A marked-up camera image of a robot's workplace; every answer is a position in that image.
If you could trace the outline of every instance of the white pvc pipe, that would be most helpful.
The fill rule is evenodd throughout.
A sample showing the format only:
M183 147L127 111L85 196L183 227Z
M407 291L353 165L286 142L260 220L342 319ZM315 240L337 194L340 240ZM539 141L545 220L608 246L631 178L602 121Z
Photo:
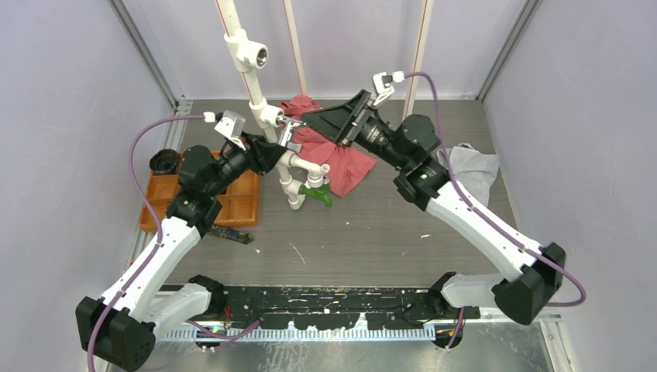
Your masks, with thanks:
M234 36L242 25L239 24L237 16L237 9L235 9L235 2L233 0L215 0L219 15L222 17L224 30L228 36Z
M433 10L433 0L425 0L425 7L422 10L422 17L420 19L420 33L418 36L418 47L415 50L415 59L413 62L413 72L422 69L422 60L425 58L425 45L427 43L429 23L431 21ZM413 113L413 106L415 104L415 91L418 89L418 79L411 77L411 86L408 89L406 102L404 102L404 113L401 118L406 119L407 116Z
M287 195L287 203L290 205L290 208L299 209L301 205L304 204L304 200L306 199L306 195L299 195L299 188L301 187L302 183L293 179L292 177L290 177L287 181L280 179L279 182L283 187L283 192L285 192Z
M296 153L287 151L280 157L279 163L286 167L300 167L308 172L308 186L318 188L324 184L324 175L327 174L331 167L328 164L315 164L301 159Z
M233 0L215 0L215 4L217 5L217 10L222 18L222 24L224 26L226 36L231 38L244 34L242 26L239 24L239 17L237 16L235 2ZM229 50L231 54L236 52L236 48L230 47ZM262 118L260 117L261 110L267 104L267 101L264 99L263 93L260 90L260 83L258 82L256 70L251 67L243 68L243 70L240 72L242 73L244 85L246 86L246 90L249 94L249 107L253 112L258 126L263 129L265 138L267 138L267 142L276 143L276 131L270 124L263 122ZM290 171L285 166L279 163L277 164L276 169L280 175L281 183L288 183L292 179L292 176L290 176Z
M292 9L291 0L283 0L283 9L285 10L285 19L287 20L287 30L290 32L290 41L292 42L292 54L294 55L294 65L297 68L299 78L299 89L303 95L308 95L308 86L306 85L306 74L304 64L301 60L301 48L299 47L299 35L297 34L297 23L294 20L294 10Z

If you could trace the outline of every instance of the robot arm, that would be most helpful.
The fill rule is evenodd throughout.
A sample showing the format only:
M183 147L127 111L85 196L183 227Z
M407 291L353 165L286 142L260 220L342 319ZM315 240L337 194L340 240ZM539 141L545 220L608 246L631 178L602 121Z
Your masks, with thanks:
M184 255L209 231L221 210L216 198L245 171L265 174L287 151L262 136L242 132L244 118L224 112L219 120L206 113L206 121L229 141L228 150L218 159L204 146L193 146L182 154L178 172L181 189L167 208L162 221L162 242L157 254L109 310L95 342L94 355L127 371L140 368L155 342L182 322L199 314L223 312L226 297L222 284L198 275L178 292L153 303L155 294ZM82 348L87 350L99 315L112 298L155 250L153 238L133 265L99 299L85 297L75 315Z
M343 105L303 114L301 121L339 146L358 143L394 167L399 171L394 183L407 202L447 222L500 271L493 275L443 275L432 287L443 297L443 307L495 306L518 323L531 323L559 289L562 275L518 249L500 231L523 243L524 250L542 255L560 267L565 264L565 252L554 243L543 247L523 236L462 186L461 191L471 202L465 203L449 172L432 157L440 139L428 117L410 115L396 130L379 117L378 105L390 97L394 91L392 83L398 81L400 73L374 75L379 93L376 99L362 90Z

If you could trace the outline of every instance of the floor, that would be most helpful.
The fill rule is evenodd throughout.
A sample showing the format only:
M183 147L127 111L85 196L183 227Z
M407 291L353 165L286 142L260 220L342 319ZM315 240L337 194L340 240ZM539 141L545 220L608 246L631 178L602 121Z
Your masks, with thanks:
M323 107L339 101L320 101ZM435 122L432 102L416 102L415 113ZM390 101L381 117L399 122L402 101ZM232 110L247 118L245 131L261 133L245 101L196 101L193 114ZM441 103L446 144L470 143L493 153L483 108L476 101ZM182 149L202 144L217 150L223 138L202 122L187 125ZM301 170L293 170L305 179ZM206 236L177 265L170 283L203 274L224 284L321 286L418 286L433 284L446 271L484 274L493 265L451 227L405 202L393 185L394 169L379 162L333 208L307 199L298 211L287 204L276 172L262 180L260 220L249 245ZM490 193L490 209L514 226L504 182L498 175Z

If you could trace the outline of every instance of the white wall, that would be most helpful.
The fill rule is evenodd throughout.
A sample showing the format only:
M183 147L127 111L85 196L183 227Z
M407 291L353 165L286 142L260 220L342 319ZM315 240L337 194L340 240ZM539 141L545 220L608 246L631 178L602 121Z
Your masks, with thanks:
M309 94L351 97L381 71L412 69L424 0L293 1ZM525 0L435 0L423 70L445 98L474 98ZM246 98L214 0L126 0L170 85L187 98ZM269 47L263 93L299 92L283 4L238 0L249 38ZM418 97L428 97L424 84ZM404 97L405 91L399 91Z
M132 248L129 142L170 110L107 2L2 2L0 45L0 370L80 370L75 306Z
M582 371L657 363L657 3L543 2L485 102L518 225L568 250Z

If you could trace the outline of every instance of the orange tray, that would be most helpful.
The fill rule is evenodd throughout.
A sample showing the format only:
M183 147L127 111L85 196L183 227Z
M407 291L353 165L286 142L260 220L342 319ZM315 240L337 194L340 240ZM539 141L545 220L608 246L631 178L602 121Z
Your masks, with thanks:
M215 159L218 154L218 151L212 151L212 156ZM167 176L150 175L146 198L153 206L160 220L166 216L167 206L174 199L180 187L177 174ZM260 176L251 170L244 172L226 188L224 195L217 195L217 199L222 203L222 210L215 219L215 225L225 227L257 226ZM157 231L155 221L153 221L153 217L146 209L146 206L142 207L139 228L148 233Z

